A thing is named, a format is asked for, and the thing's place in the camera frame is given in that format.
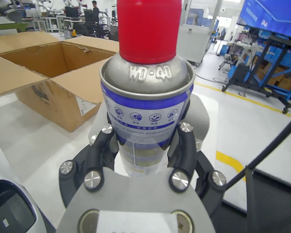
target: can label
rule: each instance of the can label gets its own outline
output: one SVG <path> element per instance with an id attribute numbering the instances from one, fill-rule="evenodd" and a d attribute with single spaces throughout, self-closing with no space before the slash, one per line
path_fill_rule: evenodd
<path id="1" fill-rule="evenodd" d="M 137 100 L 101 88 L 121 157 L 135 166 L 158 164 L 193 90 L 163 100 Z"/>

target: person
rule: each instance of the person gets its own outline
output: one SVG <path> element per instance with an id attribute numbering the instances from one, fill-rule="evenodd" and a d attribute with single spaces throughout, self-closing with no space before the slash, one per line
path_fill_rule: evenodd
<path id="1" fill-rule="evenodd" d="M 97 19 L 99 19 L 99 9 L 97 7 L 97 2 L 93 0 L 92 4 L 93 4 L 93 13 L 96 15 Z"/>

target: red cap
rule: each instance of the red cap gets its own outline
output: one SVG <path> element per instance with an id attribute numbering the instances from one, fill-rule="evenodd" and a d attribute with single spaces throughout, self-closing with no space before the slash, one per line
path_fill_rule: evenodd
<path id="1" fill-rule="evenodd" d="M 181 0 L 117 0 L 120 55 L 158 64 L 176 55 Z"/>

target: spray can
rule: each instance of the spray can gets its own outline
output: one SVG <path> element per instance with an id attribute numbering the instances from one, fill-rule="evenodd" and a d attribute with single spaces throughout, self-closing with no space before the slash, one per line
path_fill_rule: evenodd
<path id="1" fill-rule="evenodd" d="M 156 173 L 195 74 L 176 55 L 181 0 L 117 0 L 120 52 L 100 69 L 108 115 L 131 176 Z"/>

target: yellow floor line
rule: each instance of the yellow floor line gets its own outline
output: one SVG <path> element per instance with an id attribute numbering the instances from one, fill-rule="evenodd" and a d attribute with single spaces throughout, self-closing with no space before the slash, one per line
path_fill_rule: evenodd
<path id="1" fill-rule="evenodd" d="M 244 168 L 243 165 L 238 160 L 236 160 L 235 158 L 232 158 L 226 154 L 223 154 L 220 151 L 217 151 L 216 159 L 224 164 L 227 164 L 227 165 L 233 167 L 237 173 L 240 173 L 241 170 Z"/>
<path id="2" fill-rule="evenodd" d="M 220 90 L 219 88 L 215 88 L 215 87 L 212 87 L 212 86 L 209 86 L 209 85 L 205 85 L 205 84 L 202 84 L 202 83 L 198 83 L 198 82 L 194 82 L 194 83 L 197 84 L 197 85 L 200 85 L 200 86 L 206 87 L 206 88 L 208 88 L 208 89 L 214 90 L 214 91 L 222 92 L 222 90 Z M 234 94 L 234 93 L 231 93 L 231 92 L 224 92 L 224 93 L 227 94 L 227 95 L 230 95 L 230 96 L 233 96 L 233 97 L 236 97 L 236 98 L 242 99 L 242 100 L 249 101 L 249 102 L 251 102 L 251 103 L 253 103 L 253 104 L 259 105 L 259 106 L 264 107 L 264 108 L 268 108 L 268 109 L 270 109 L 270 110 L 273 110 L 273 111 L 275 111 L 275 112 L 279 112 L 279 113 L 282 114 L 282 111 L 281 111 L 281 110 L 276 109 L 276 108 L 273 108 L 273 107 L 268 106 L 268 105 L 265 105 L 265 104 L 263 104 L 263 103 L 257 102 L 257 101 L 255 101 L 255 100 L 250 100 L 250 99 L 248 99 L 248 98 L 245 98 L 245 97 L 239 96 L 239 95 Z"/>

